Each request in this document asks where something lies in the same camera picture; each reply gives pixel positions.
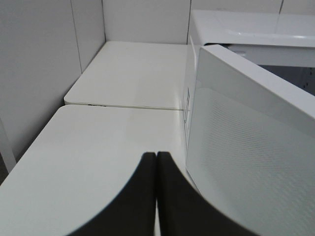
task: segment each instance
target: white countertop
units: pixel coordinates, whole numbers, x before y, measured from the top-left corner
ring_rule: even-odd
[[[186,54],[186,45],[109,41],[64,101],[179,110]]]
[[[315,47],[315,16],[193,10],[201,44]]]
[[[187,177],[181,114],[61,107],[0,187],[1,235],[68,234],[118,194],[147,151],[169,151]]]

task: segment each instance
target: panel seam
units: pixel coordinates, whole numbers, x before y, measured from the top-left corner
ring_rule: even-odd
[[[191,15],[191,1],[192,0],[190,0],[190,5],[189,5],[189,17],[188,17],[188,29],[187,29],[186,44],[188,44],[188,34],[189,34],[190,15]]]
[[[70,0],[70,5],[71,5],[71,11],[72,11],[72,18],[73,18],[75,39],[76,39],[76,41],[77,41],[77,49],[78,49],[78,54],[79,54],[80,68],[81,68],[81,73],[83,73],[83,71],[82,71],[82,64],[81,64],[80,50],[79,50],[79,42],[78,42],[77,28],[76,28],[76,26],[75,26],[75,20],[74,20],[74,11],[73,11],[73,6],[72,6],[72,0]]]

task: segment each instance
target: white wall panel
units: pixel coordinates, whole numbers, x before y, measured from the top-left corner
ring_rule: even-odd
[[[71,0],[82,71],[105,42],[101,0]]]
[[[278,13],[281,0],[191,0],[192,9]]]
[[[315,1],[284,0],[281,13],[315,15]]]
[[[186,43],[190,0],[104,0],[107,40]]]
[[[0,117],[14,154],[80,76],[70,1],[0,1]]]

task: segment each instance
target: white desk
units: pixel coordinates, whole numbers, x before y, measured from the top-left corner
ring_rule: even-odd
[[[107,42],[65,104],[180,110],[186,45]]]
[[[66,235],[118,194],[146,151],[170,151],[186,175],[181,113],[60,108],[0,187],[0,234]]]

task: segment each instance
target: cubicle wall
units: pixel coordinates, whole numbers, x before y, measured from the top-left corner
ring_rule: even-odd
[[[104,43],[102,4],[2,0],[0,9],[0,117],[19,158]]]

